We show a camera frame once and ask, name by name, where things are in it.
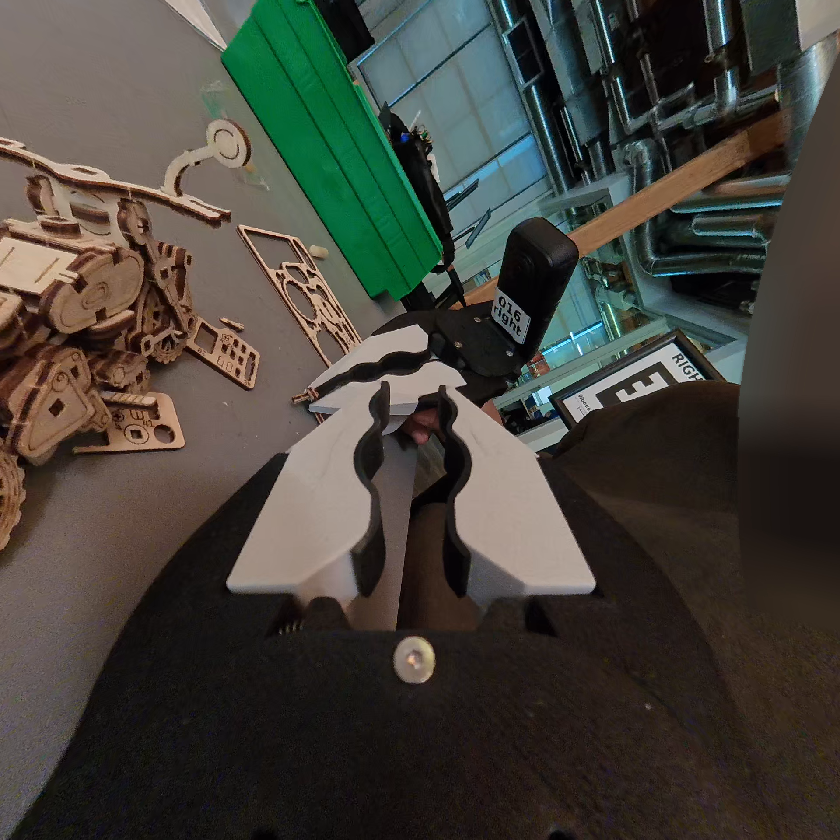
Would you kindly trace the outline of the wooden motorcycle model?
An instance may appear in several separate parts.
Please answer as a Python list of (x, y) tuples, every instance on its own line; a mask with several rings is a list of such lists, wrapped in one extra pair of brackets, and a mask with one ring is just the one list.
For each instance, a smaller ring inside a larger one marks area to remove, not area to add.
[(27, 167), (35, 218), (2, 220), (1, 546), (22, 517), (25, 464), (42, 466), (67, 441), (111, 423), (101, 391), (150, 392), (150, 363), (186, 350), (199, 317), (193, 256), (157, 238), (148, 204), (218, 227), (230, 212), (183, 191), (205, 161), (235, 170), (251, 158), (247, 133), (217, 119), (204, 145), (169, 163), (161, 187), (60, 163), (2, 138), (2, 159)]

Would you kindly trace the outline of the grey desk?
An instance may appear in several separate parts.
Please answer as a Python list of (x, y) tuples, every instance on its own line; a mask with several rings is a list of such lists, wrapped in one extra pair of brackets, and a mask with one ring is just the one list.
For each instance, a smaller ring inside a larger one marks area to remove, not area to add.
[(252, 144), (247, 170), (205, 161), (184, 189), (227, 208), (212, 228), (152, 206), (157, 238), (194, 259), (207, 321), (245, 325), (261, 355), (253, 391), (185, 352), (153, 373), (185, 446), (73, 455), (27, 469), (22, 518), (2, 552), (2, 838), (65, 751), (103, 662), (143, 593), (195, 530), (274, 454), (314, 426), (289, 403), (323, 370), (238, 235), (246, 224), (329, 250), (323, 275), (363, 335), (399, 312), (373, 301), (226, 73), (220, 52), (166, 2), (2, 2), (2, 136), (60, 162), (161, 186), (204, 146), (216, 114)]

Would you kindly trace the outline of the black framed marker sign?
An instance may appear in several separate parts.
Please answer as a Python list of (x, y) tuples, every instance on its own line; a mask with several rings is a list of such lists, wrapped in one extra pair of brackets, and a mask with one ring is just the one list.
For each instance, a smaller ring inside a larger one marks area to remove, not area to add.
[(724, 382), (724, 377), (679, 330), (551, 395), (550, 402), (572, 429), (595, 410), (618, 406), (672, 385)]

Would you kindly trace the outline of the small wooden parts sheet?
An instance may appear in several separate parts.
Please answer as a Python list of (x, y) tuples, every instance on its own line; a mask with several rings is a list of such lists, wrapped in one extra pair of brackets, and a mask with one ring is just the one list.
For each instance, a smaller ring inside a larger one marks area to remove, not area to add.
[(195, 317), (185, 348), (231, 382), (251, 391), (256, 386), (260, 354), (229, 328), (218, 329)]
[(73, 455), (154, 452), (186, 445), (175, 405), (167, 394), (101, 391), (100, 396), (111, 415), (111, 423), (102, 433), (105, 443), (75, 446)]

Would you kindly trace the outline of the silver ventilation ducts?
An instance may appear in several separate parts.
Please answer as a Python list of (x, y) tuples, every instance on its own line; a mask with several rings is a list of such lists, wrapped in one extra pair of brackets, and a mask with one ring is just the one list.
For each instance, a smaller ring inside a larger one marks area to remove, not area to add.
[[(792, 108), (792, 9), (760, 2), (488, 2), (556, 224), (619, 200), (562, 199), (618, 175), (636, 194), (713, 146)], [(595, 303), (644, 308), (657, 281), (751, 313), (794, 162), (796, 130), (581, 258)]]

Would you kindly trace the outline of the person's right hand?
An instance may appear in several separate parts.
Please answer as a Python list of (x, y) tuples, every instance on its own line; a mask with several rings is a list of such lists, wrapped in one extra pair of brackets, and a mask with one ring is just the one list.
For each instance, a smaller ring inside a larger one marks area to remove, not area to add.
[(411, 438), (415, 445), (427, 444), (432, 438), (444, 439), (438, 408), (435, 406), (418, 407), (399, 427), (399, 431)]

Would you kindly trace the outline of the person's brown trousers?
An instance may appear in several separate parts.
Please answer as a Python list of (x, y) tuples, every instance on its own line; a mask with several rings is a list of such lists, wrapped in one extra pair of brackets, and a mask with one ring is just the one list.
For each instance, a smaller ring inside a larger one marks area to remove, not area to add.
[(731, 703), (703, 606), (723, 606), (736, 531), (738, 387), (671, 386), (595, 411), (539, 465), (597, 586), (535, 598), (528, 629), (598, 658), (685, 718)]

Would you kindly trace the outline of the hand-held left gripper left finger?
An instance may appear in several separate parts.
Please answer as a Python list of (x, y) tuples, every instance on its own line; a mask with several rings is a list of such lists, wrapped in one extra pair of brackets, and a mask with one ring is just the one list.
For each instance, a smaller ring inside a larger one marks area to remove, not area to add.
[(234, 594), (321, 597), (352, 624), (388, 624), (389, 551), (374, 477), (384, 463), (390, 388), (362, 385), (336, 414), (294, 444), (226, 580)]

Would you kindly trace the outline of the green plastic crate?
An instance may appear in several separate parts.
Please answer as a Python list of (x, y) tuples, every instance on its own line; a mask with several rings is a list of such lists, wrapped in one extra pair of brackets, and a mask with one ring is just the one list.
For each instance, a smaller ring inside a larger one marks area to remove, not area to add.
[(316, 4), (256, 2), (222, 63), (369, 297), (412, 293), (443, 247)]

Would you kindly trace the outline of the wooden cutout frame sheet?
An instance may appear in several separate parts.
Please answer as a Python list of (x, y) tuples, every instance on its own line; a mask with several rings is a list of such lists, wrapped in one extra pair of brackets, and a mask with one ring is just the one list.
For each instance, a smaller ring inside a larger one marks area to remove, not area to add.
[(238, 224), (236, 230), (327, 367), (333, 360), (322, 339), (328, 339), (339, 358), (361, 344), (361, 335), (299, 238), (246, 224)]

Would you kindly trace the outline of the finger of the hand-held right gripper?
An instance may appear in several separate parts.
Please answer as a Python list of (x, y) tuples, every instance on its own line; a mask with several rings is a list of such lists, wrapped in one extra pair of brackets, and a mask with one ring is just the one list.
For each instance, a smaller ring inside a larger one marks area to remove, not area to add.
[(416, 324), (372, 335), (312, 381), (312, 390), (320, 391), (331, 379), (350, 371), (357, 364), (378, 363), (394, 352), (423, 353), (427, 351), (428, 343), (428, 333)]
[(310, 413), (333, 415), (362, 397), (369, 401), (383, 382), (390, 388), (390, 420), (383, 435), (394, 433), (417, 410), (421, 397), (437, 393), (442, 385), (466, 385), (464, 377), (455, 369), (442, 362), (426, 362), (411, 374), (387, 374), (375, 381), (342, 385), (330, 394), (321, 395), (308, 410)]

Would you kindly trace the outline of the wooden beam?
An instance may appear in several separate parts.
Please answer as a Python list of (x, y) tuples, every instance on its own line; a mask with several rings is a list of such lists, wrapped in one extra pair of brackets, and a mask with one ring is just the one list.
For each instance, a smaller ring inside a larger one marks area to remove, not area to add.
[(791, 111), (783, 109), (715, 145), (676, 170), (571, 231), (581, 257), (649, 219), (670, 209), (699, 190), (780, 148), (791, 132)]

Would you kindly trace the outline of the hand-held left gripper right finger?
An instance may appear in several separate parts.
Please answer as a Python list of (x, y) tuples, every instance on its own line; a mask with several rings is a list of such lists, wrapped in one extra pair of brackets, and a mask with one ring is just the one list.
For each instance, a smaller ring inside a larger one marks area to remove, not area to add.
[(444, 573), (485, 610), (509, 597), (587, 595), (595, 577), (538, 457), (451, 386), (438, 389), (446, 500)]

